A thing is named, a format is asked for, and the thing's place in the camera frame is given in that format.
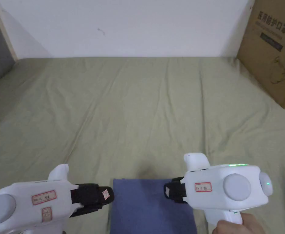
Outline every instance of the green led light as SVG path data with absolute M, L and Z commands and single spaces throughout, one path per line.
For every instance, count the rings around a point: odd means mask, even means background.
M 235 167 L 235 166 L 246 166 L 248 164 L 229 164 L 229 167 Z

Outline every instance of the blue towel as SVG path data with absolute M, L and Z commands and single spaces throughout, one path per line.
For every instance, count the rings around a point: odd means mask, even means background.
M 197 234 L 193 209 L 166 199 L 166 180 L 115 179 L 111 234 Z

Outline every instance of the bed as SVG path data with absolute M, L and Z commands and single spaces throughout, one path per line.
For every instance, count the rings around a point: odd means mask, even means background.
M 0 188 L 68 163 L 72 183 L 183 176 L 183 154 L 258 165 L 273 182 L 248 212 L 285 233 L 285 110 L 234 58 L 23 59 L 0 79 Z M 212 227 L 194 211 L 198 233 Z M 109 206 L 66 232 L 108 233 Z

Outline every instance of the white label sticker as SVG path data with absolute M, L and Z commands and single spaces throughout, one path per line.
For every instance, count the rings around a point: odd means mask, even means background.
M 110 196 L 110 194 L 107 190 L 103 191 L 103 197 L 105 200 L 108 199 L 109 196 Z
M 168 187 L 166 187 L 165 193 L 166 193 L 167 197 L 169 197 L 169 188 Z
M 49 222 L 53 219 L 53 214 L 51 212 L 51 207 L 46 207 L 42 209 L 42 222 Z
M 211 191 L 213 191 L 210 182 L 195 183 L 194 187 L 195 187 L 196 192 L 211 192 Z
M 33 203 L 33 205 L 38 205 L 38 204 L 48 202 L 48 201 L 56 199 L 56 198 L 57 198 L 57 196 L 56 196 L 56 192 L 54 190 L 48 191 L 45 193 L 40 193 L 38 195 L 32 196 L 32 203 Z

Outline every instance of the human hand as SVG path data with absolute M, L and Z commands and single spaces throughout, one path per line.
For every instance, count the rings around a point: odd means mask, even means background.
M 243 224 L 221 220 L 212 234 L 265 234 L 262 226 L 252 214 L 241 213 Z

